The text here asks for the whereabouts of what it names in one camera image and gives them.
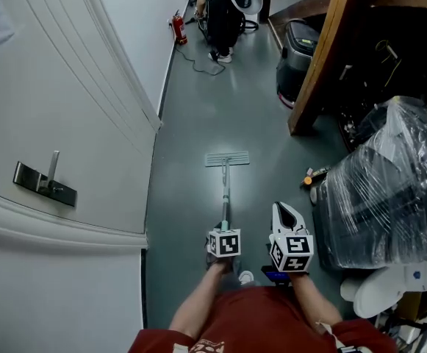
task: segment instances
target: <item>mop handle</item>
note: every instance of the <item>mop handle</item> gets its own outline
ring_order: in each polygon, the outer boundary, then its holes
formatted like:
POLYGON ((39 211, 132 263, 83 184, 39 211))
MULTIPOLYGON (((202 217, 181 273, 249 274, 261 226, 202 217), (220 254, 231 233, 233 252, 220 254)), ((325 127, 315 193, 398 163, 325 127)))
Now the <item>mop handle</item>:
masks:
POLYGON ((229 158, 223 160, 221 170, 223 172, 223 220, 221 221, 221 231, 225 232, 229 230, 229 158))

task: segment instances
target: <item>red shirt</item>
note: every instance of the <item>red shirt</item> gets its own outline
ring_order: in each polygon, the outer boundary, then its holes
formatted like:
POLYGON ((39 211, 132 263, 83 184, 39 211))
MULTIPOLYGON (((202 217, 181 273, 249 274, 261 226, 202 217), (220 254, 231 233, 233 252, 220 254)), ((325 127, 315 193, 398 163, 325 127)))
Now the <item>red shirt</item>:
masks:
MULTIPOLYGON (((198 341, 180 332, 144 329, 129 353, 171 353, 174 344, 196 353, 336 352, 334 337, 314 331, 297 305, 294 296, 280 288, 226 292, 215 300, 198 341)), ((338 323, 332 332, 345 346, 365 346, 373 353, 397 352, 393 340, 364 319, 338 323)))

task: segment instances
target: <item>clear plastic sheet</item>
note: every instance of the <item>clear plastic sheet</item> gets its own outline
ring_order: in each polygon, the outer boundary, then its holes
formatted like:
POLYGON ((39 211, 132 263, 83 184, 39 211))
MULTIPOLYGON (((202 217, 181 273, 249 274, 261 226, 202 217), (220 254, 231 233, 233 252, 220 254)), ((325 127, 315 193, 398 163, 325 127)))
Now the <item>clear plastic sheet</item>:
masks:
POLYGON ((378 127, 317 192, 320 255, 333 267, 427 260, 427 106, 394 97, 360 125, 364 133, 378 127))

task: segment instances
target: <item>fire extinguisher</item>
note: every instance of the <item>fire extinguisher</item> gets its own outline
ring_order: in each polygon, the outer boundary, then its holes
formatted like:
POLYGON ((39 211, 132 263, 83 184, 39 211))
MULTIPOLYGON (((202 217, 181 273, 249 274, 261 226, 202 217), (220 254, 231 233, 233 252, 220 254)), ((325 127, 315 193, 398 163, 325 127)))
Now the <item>fire extinguisher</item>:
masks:
POLYGON ((174 28, 174 34, 176 35, 176 42, 180 45, 186 44, 187 36, 185 34, 184 20, 179 15, 179 11, 172 17, 172 26, 174 28))

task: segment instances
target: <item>shirt sleeve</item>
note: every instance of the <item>shirt sleeve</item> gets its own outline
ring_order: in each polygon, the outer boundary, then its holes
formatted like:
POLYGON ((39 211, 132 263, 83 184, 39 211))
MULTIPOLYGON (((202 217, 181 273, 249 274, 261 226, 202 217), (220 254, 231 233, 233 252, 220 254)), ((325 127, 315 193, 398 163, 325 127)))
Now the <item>shirt sleeve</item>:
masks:
POLYGON ((396 353, 395 341, 379 332, 366 319, 342 321, 332 326, 332 333, 345 346, 364 346, 376 353, 396 353))
POLYGON ((186 346, 187 350, 193 347, 195 341, 187 335, 166 329, 142 329, 129 353, 172 353, 174 344, 186 346))

